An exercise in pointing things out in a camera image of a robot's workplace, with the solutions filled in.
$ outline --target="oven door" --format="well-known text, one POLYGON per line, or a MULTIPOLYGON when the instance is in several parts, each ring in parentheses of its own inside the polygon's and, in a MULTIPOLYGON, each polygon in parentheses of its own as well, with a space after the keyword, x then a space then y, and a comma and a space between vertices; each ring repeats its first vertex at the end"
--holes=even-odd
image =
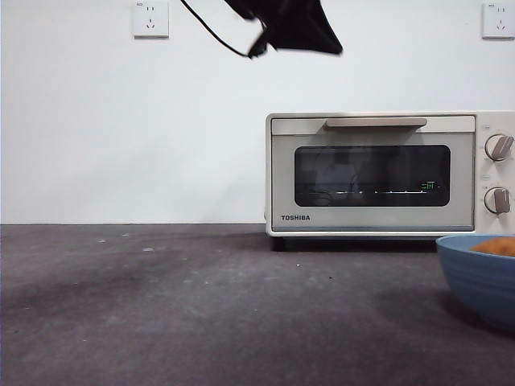
POLYGON ((466 232, 475 118, 274 119, 274 232, 466 232))

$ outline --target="oven door handle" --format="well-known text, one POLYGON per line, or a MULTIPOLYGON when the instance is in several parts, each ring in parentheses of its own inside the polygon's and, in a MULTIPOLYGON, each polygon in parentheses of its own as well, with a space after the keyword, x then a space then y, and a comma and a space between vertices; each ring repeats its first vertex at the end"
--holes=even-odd
POLYGON ((325 130, 340 131, 342 129, 419 129, 427 125, 427 119, 421 117, 369 117, 369 118, 328 118, 323 125, 325 130))

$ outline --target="oven control panel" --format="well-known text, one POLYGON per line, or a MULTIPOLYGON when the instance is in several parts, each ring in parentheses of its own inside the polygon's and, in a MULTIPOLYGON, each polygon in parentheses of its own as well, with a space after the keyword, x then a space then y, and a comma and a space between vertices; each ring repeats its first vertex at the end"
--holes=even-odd
POLYGON ((478 113, 476 231, 515 233, 515 113, 478 113))

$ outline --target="toshiba logo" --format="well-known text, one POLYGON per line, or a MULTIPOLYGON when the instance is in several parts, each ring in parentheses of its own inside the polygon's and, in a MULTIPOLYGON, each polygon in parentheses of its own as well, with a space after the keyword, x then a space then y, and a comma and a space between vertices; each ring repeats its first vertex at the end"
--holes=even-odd
POLYGON ((284 221, 311 221, 311 218, 305 215, 284 215, 281 218, 284 221))

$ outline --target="oven knob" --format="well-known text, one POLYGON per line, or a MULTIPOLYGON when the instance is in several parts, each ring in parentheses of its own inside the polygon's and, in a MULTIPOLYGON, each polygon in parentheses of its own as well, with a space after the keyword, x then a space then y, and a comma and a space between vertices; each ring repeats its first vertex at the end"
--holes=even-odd
POLYGON ((503 187, 490 189, 484 196, 484 205, 491 213, 496 215, 508 213, 510 211, 508 190, 503 187))
POLYGON ((484 150, 493 161, 503 161, 508 157, 512 145, 513 137, 497 134, 487 140, 484 150))

